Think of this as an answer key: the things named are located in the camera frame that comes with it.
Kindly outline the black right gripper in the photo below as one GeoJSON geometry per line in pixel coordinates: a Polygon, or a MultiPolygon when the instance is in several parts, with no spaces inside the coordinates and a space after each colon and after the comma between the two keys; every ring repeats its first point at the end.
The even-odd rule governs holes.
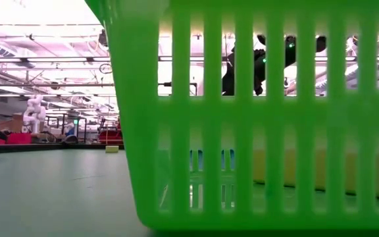
{"type": "MultiPolygon", "coordinates": [[[[266,45],[266,38],[263,35],[257,35],[257,41],[262,45],[266,45]]],[[[226,56],[227,72],[231,74],[234,73],[235,49],[236,48],[233,47],[232,50],[226,56]]],[[[261,95],[263,93],[263,82],[265,78],[264,76],[259,76],[259,74],[264,73],[264,67],[266,63],[266,51],[264,48],[254,49],[253,55],[253,62],[255,63],[254,69],[256,75],[254,76],[254,92],[255,95],[261,95]]],[[[222,95],[234,95],[234,90],[234,75],[224,75],[222,78],[222,95]]]]}

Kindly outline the yellow-green arch block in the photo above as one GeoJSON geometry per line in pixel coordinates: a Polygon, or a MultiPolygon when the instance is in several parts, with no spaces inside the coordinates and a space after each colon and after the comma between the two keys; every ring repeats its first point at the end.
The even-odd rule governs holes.
{"type": "MultiPolygon", "coordinates": [[[[355,152],[347,152],[345,155],[345,192],[355,194],[356,188],[356,158],[355,152]]],[[[376,197],[379,198],[379,153],[375,158],[375,185],[376,197]]],[[[265,183],[266,155],[264,150],[255,150],[253,154],[253,181],[259,184],[265,183]]],[[[326,150],[319,149],[315,153],[315,189],[326,189],[326,150]]],[[[296,183],[296,151],[287,149],[284,158],[284,186],[295,187],[296,183]]]]}

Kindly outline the green plastic basket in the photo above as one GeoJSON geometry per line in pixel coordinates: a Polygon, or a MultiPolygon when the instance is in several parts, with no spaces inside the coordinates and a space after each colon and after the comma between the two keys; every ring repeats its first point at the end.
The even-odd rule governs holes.
{"type": "Polygon", "coordinates": [[[160,230],[379,229],[379,0],[86,0],[107,32],[140,221],[160,230]],[[266,45],[257,41],[266,38],[266,45]],[[285,64],[285,38],[296,62],[285,64]],[[318,36],[326,49],[315,52],[318,36]],[[235,94],[222,95],[235,47],[235,94]],[[266,51],[263,93],[253,50],[266,51]],[[295,187],[284,186],[287,149],[295,187]],[[326,189],[315,153],[326,150],[326,189]],[[253,181],[264,150],[265,183],[253,181]],[[355,152],[355,194],[345,155],[355,152]]]}

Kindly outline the red cart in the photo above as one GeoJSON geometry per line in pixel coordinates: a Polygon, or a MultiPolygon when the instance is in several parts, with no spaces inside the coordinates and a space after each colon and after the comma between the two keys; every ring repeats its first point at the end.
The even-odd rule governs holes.
{"type": "Polygon", "coordinates": [[[119,122],[112,126],[101,123],[98,128],[98,142],[105,145],[123,145],[122,128],[119,122]]]}

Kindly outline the black metal rack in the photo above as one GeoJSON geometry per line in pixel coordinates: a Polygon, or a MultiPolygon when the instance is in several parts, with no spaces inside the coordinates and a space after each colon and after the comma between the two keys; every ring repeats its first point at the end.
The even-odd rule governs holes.
{"type": "Polygon", "coordinates": [[[68,114],[47,115],[44,125],[58,142],[75,144],[87,142],[88,120],[84,117],[68,114]]]}

